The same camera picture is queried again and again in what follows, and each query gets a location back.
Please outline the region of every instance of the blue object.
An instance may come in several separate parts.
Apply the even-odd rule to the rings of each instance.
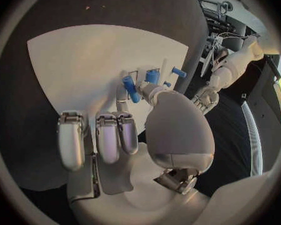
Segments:
[[[172,85],[172,84],[171,84],[170,82],[168,82],[168,81],[165,81],[163,84],[166,85],[168,88]]]
[[[135,104],[138,103],[140,101],[140,96],[136,90],[136,86],[133,82],[132,77],[130,75],[125,76],[122,79],[122,82],[124,84],[125,89],[128,91],[132,102],[134,102]]]
[[[160,78],[160,72],[158,70],[149,70],[145,74],[145,82],[152,84],[158,84]]]
[[[185,71],[182,71],[176,67],[173,67],[172,73],[177,74],[181,78],[185,78],[187,76],[187,73]]]

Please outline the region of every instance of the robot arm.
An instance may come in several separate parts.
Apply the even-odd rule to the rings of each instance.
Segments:
[[[212,68],[212,75],[207,86],[199,89],[192,102],[205,115],[219,102],[218,92],[228,88],[239,79],[247,69],[251,61],[257,61],[264,57],[263,42],[256,36],[249,36],[242,49],[228,55],[220,63]]]

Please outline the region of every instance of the blue cylinder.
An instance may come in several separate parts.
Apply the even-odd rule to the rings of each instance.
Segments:
[[[150,70],[145,74],[145,82],[149,82],[152,84],[158,84],[160,78],[160,72],[158,70]]]
[[[182,71],[176,67],[173,67],[172,73],[177,74],[181,78],[186,78],[187,76],[187,73],[185,71]]]
[[[172,84],[171,84],[170,82],[168,82],[168,81],[165,81],[163,84],[166,85],[168,88],[172,85]]]
[[[138,103],[140,101],[140,96],[136,90],[136,86],[133,82],[132,77],[130,75],[125,76],[122,79],[122,82],[124,84],[125,89],[128,91],[132,102],[134,102],[135,104]]]

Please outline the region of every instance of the gray rounded cover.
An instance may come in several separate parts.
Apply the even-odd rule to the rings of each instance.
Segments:
[[[159,166],[191,169],[197,174],[211,166],[215,153],[212,130],[202,112],[184,95],[161,92],[145,128],[149,154]]]

